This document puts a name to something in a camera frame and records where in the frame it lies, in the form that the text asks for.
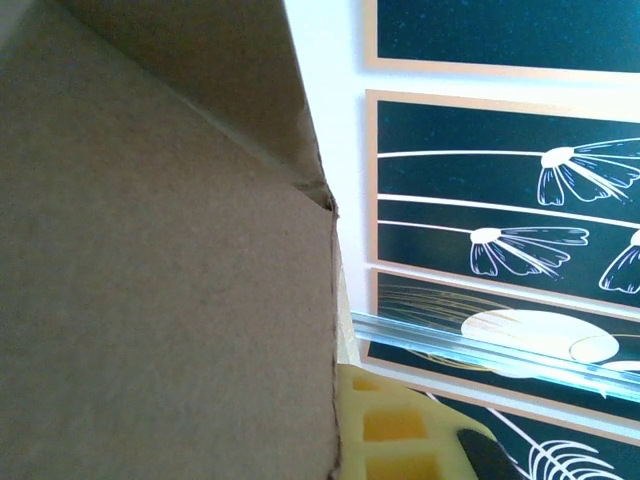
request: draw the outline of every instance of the printed artwork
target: printed artwork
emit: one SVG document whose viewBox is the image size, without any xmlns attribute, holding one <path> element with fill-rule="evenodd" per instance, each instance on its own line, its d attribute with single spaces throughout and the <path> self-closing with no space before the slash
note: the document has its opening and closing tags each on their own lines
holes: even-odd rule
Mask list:
<svg viewBox="0 0 640 480">
<path fill-rule="evenodd" d="M 541 355 L 640 372 L 637 323 L 494 293 L 376 272 L 378 315 Z M 538 380 L 522 368 L 496 370 L 372 342 L 367 355 L 425 372 L 507 389 L 640 422 L 640 404 Z"/>
<path fill-rule="evenodd" d="M 486 425 L 527 480 L 632 480 L 640 448 L 501 412 L 444 395 L 421 392 Z"/>
<path fill-rule="evenodd" d="M 365 14 L 375 66 L 640 72 L 640 9 L 631 0 L 615 8 L 599 0 L 367 0 Z"/>
<path fill-rule="evenodd" d="M 374 121 L 377 260 L 640 307 L 640 124 L 385 100 Z"/>
</svg>

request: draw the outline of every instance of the cardboard box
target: cardboard box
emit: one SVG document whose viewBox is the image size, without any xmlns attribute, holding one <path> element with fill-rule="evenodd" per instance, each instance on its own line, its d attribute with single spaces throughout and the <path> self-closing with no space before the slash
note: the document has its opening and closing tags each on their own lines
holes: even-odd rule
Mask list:
<svg viewBox="0 0 640 480">
<path fill-rule="evenodd" d="M 327 478 L 335 206 L 280 1 L 5 3 L 3 478 Z"/>
</svg>

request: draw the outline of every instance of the orange border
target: orange border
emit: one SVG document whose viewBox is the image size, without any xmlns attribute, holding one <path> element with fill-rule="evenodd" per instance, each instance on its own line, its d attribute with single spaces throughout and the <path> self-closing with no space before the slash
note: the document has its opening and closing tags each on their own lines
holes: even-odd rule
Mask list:
<svg viewBox="0 0 640 480">
<path fill-rule="evenodd" d="M 629 445 L 634 445 L 634 446 L 638 446 L 640 447 L 640 439 L 637 438 L 631 438 L 631 437 L 627 437 L 624 435 L 619 435 L 616 434 L 614 432 L 608 432 L 608 431 L 604 431 L 604 430 L 599 430 L 597 428 L 593 428 L 593 427 L 588 427 L 585 425 L 580 425 L 580 424 L 576 424 L 570 421 L 566 421 L 566 420 L 560 420 L 558 418 L 549 418 L 546 417 L 544 415 L 537 415 L 537 414 L 533 414 L 530 411 L 525 411 L 525 410 L 520 410 L 518 408 L 515 407 L 510 407 L 510 406 L 505 406 L 505 405 L 498 405 L 496 403 L 492 403 L 492 402 L 488 402 L 485 400 L 479 400 L 477 398 L 469 398 L 466 397 L 464 395 L 460 395 L 460 394 L 456 394 L 456 393 L 452 393 L 448 390 L 442 390 L 440 388 L 434 388 L 432 386 L 429 386 L 429 379 L 433 379 L 436 381 L 441 381 L 441 382 L 446 382 L 446 383 L 452 383 L 455 382 L 457 385 L 460 385 L 462 387 L 465 388 L 469 388 L 469 389 L 474 389 L 476 391 L 483 391 L 486 393 L 490 393 L 490 394 L 494 394 L 494 395 L 498 395 L 503 397 L 504 399 L 515 399 L 521 402 L 525 402 L 525 403 L 529 403 L 529 404 L 535 404 L 535 405 L 540 405 L 542 407 L 545 408 L 550 408 L 550 409 L 557 409 L 557 410 L 564 410 L 566 412 L 570 412 L 573 413 L 575 415 L 581 415 L 581 416 L 585 416 L 585 417 L 590 417 L 590 418 L 594 418 L 598 421 L 604 422 L 604 423 L 614 423 L 617 425 L 624 425 L 625 427 L 631 428 L 631 429 L 635 429 L 635 430 L 640 430 L 640 422 L 634 421 L 634 420 L 629 420 L 628 418 L 622 418 L 622 417 L 617 417 L 615 415 L 610 415 L 607 413 L 602 413 L 602 412 L 598 412 L 595 410 L 589 410 L 587 408 L 583 408 L 583 407 L 575 407 L 573 405 L 569 405 L 566 403 L 561 403 L 561 402 L 557 402 L 554 400 L 548 400 L 545 398 L 540 398 L 540 397 L 535 397 L 533 395 L 527 395 L 524 393 L 519 393 L 519 392 L 514 392 L 512 390 L 507 390 L 507 389 L 503 389 L 503 388 L 497 388 L 497 387 L 491 387 L 488 385 L 485 385 L 483 383 L 477 383 L 477 382 L 472 382 L 469 380 L 463 380 L 457 377 L 450 377 L 447 375 L 442 375 L 439 373 L 432 373 L 432 372 L 428 372 L 426 370 L 421 370 L 419 368 L 415 368 L 415 367 L 408 367 L 406 365 L 401 365 L 398 363 L 392 363 L 386 360 L 380 360 L 377 358 L 373 358 L 373 357 L 369 357 L 369 345 L 371 342 L 362 342 L 361 344 L 361 348 L 360 348 L 360 360 L 363 364 L 363 366 L 366 368 L 366 365 L 372 365 L 372 366 L 377 366 L 377 367 L 382 367 L 382 368 L 387 368 L 390 370 L 397 370 L 400 372 L 404 372 L 404 373 L 408 373 L 411 375 L 416 375 L 419 376 L 421 378 L 424 379 L 424 384 L 414 384 L 414 383 L 409 383 L 409 382 L 404 382 L 401 381 L 402 383 L 404 383 L 405 385 L 411 387 L 411 388 L 418 388 L 420 390 L 424 390 L 426 392 L 429 393 L 434 393 L 436 395 L 440 395 L 440 396 L 444 396 L 447 398 L 451 398 L 453 400 L 459 400 L 465 403 L 471 403 L 473 405 L 479 405 L 481 407 L 485 407 L 485 408 L 495 408 L 496 410 L 500 411 L 500 412 L 505 412 L 505 413 L 510 413 L 512 415 L 518 415 L 521 417 L 525 417 L 525 418 L 530 418 L 532 420 L 536 420 L 539 422 L 543 422 L 543 423 L 547 423 L 547 424 L 552 424 L 552 425 L 557 425 L 559 427 L 564 427 L 564 428 L 569 428 L 571 430 L 577 430 L 579 432 L 583 432 L 583 433 L 587 433 L 589 435 L 595 435 L 598 437 L 603 437 L 603 438 L 608 438 L 610 440 L 614 440 L 617 442 L 622 442 L 622 443 L 626 443 Z"/>
<path fill-rule="evenodd" d="M 365 65 L 369 68 L 428 73 L 494 75 L 515 78 L 535 78 L 541 80 L 551 79 L 574 82 L 593 82 L 598 84 L 622 84 L 629 86 L 640 85 L 640 73 L 380 58 L 378 57 L 377 6 L 377 0 L 364 0 L 364 57 Z"/>
<path fill-rule="evenodd" d="M 538 294 L 538 295 L 548 295 L 552 293 L 556 300 L 551 300 L 549 303 L 554 306 L 570 308 L 572 310 L 577 311 L 585 311 L 589 313 L 597 313 L 597 314 L 605 314 L 608 316 L 612 316 L 615 318 L 620 318 L 622 320 L 628 320 L 632 322 L 640 323 L 640 308 L 631 307 L 628 305 L 617 304 L 612 302 L 605 302 L 602 300 L 595 300 L 586 297 L 580 297 L 577 295 L 568 295 L 558 292 L 549 292 L 545 290 L 535 289 L 531 287 L 521 287 L 517 285 L 512 285 L 509 283 L 498 282 L 494 280 L 487 280 L 484 278 L 476 278 L 467 275 L 460 275 L 454 273 L 443 272 L 439 270 L 432 270 L 427 268 L 416 267 L 412 265 L 404 265 L 398 264 L 394 262 L 388 262 L 385 260 L 380 260 L 378 258 L 378 200 L 377 200 L 377 192 L 378 192 L 378 125 L 377 125 L 377 116 L 378 116 L 378 102 L 379 101 L 392 101 L 392 102 L 402 102 L 402 103 L 414 103 L 414 104 L 422 104 L 422 105 L 436 105 L 436 106 L 445 106 L 445 107 L 454 107 L 454 108 L 471 108 L 478 110 L 490 110 L 490 111 L 498 111 L 498 112 L 514 112 L 514 113 L 528 113 L 533 115 L 555 115 L 561 117 L 569 117 L 569 118 L 586 118 L 586 119 L 594 119 L 594 120 L 610 120 L 610 121 L 623 121 L 623 122 L 632 122 L 632 123 L 640 123 L 640 111 L 638 109 L 633 108 L 633 105 L 615 105 L 615 104 L 607 104 L 609 108 L 601 107 L 598 105 L 592 105 L 585 102 L 584 105 L 578 106 L 560 106 L 560 105 L 549 105 L 549 104 L 534 104 L 534 103 L 526 103 L 526 102 L 510 102 L 510 101 L 499 101 L 499 100 L 486 100 L 479 98 L 471 98 L 471 97 L 449 97 L 442 95 L 426 95 L 419 93 L 405 93 L 405 92 L 389 92 L 389 91 L 381 91 L 381 90 L 367 90 L 366 91 L 366 104 L 367 104 L 367 155 L 368 155 L 368 187 L 369 192 L 367 193 L 368 198 L 368 221 L 369 221 L 369 258 L 378 266 L 387 266 L 387 267 L 395 267 L 402 268 L 405 270 L 412 270 L 416 274 L 424 273 L 430 274 L 435 273 L 441 276 L 445 276 L 451 279 L 451 283 L 453 285 L 456 284 L 456 281 L 464 280 L 465 282 L 473 282 L 476 285 L 482 285 L 483 287 L 476 287 L 476 289 L 482 291 L 482 288 L 490 291 L 492 288 L 497 287 L 505 287 L 511 291 L 519 291 L 522 292 L 522 295 L 517 295 L 513 293 L 504 293 L 500 292 L 499 295 L 508 298 L 518 298 L 521 300 L 529 300 L 536 302 L 537 300 L 530 298 L 527 296 L 529 294 Z M 419 276 L 412 277 L 425 280 L 424 278 L 420 278 Z M 443 281 L 437 280 L 427 280 L 433 281 L 434 283 L 444 283 Z M 468 288 L 473 290 L 473 287 L 469 287 L 467 285 L 461 286 L 461 288 Z M 565 298 L 573 301 L 582 301 L 584 300 L 586 304 L 592 305 L 593 308 L 585 308 L 585 307 L 574 307 L 568 306 L 562 303 L 561 299 Z M 598 309 L 598 306 L 603 308 L 615 308 L 619 309 L 622 313 L 613 314 L 610 312 L 603 313 L 602 310 Z"/>
</svg>

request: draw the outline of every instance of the flower petal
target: flower petal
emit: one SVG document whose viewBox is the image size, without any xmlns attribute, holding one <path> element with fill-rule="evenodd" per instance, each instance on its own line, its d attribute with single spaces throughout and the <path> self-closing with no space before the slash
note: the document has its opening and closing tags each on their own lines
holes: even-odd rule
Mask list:
<svg viewBox="0 0 640 480">
<path fill-rule="evenodd" d="M 611 192 L 586 179 L 567 164 L 560 165 L 558 172 L 567 188 L 583 202 L 593 202 L 599 198 L 612 196 Z"/>
<path fill-rule="evenodd" d="M 590 143 L 575 147 L 575 152 L 588 153 L 602 158 L 640 158 L 640 138 Z"/>
<path fill-rule="evenodd" d="M 589 230 L 570 227 L 503 228 L 502 235 L 552 245 L 588 245 Z"/>
<path fill-rule="evenodd" d="M 489 275 L 490 277 L 498 275 L 498 266 L 491 258 L 489 250 L 489 245 L 484 243 L 476 243 L 471 246 L 469 260 L 471 270 L 476 275 Z"/>
<path fill-rule="evenodd" d="M 538 178 L 538 203 L 564 205 L 564 191 L 554 168 L 543 168 Z"/>
<path fill-rule="evenodd" d="M 640 169 L 597 157 L 575 156 L 571 161 L 619 188 L 629 188 L 640 178 Z"/>
<path fill-rule="evenodd" d="M 600 288 L 636 294 L 640 292 L 640 246 L 627 247 L 602 274 Z"/>
<path fill-rule="evenodd" d="M 501 239 L 491 244 L 491 253 L 498 262 L 514 275 L 526 276 L 544 273 L 550 277 L 558 276 L 551 267 Z"/>
<path fill-rule="evenodd" d="M 517 237 L 510 237 L 507 235 L 501 236 L 500 240 L 535 258 L 540 263 L 548 267 L 557 268 L 564 262 L 571 260 L 571 255 L 563 252 L 562 250 L 557 250 L 531 240 L 519 239 Z"/>
</svg>

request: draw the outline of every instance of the white wall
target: white wall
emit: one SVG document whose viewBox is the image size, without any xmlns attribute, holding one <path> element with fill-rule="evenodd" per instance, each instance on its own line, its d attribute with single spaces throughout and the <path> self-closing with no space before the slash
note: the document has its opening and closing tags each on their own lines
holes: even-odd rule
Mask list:
<svg viewBox="0 0 640 480">
<path fill-rule="evenodd" d="M 338 233 L 351 306 L 364 312 L 368 308 L 365 89 L 605 105 L 621 99 L 630 101 L 632 89 L 366 69 L 362 3 L 362 0 L 285 0 L 320 153 L 340 210 Z"/>
</svg>

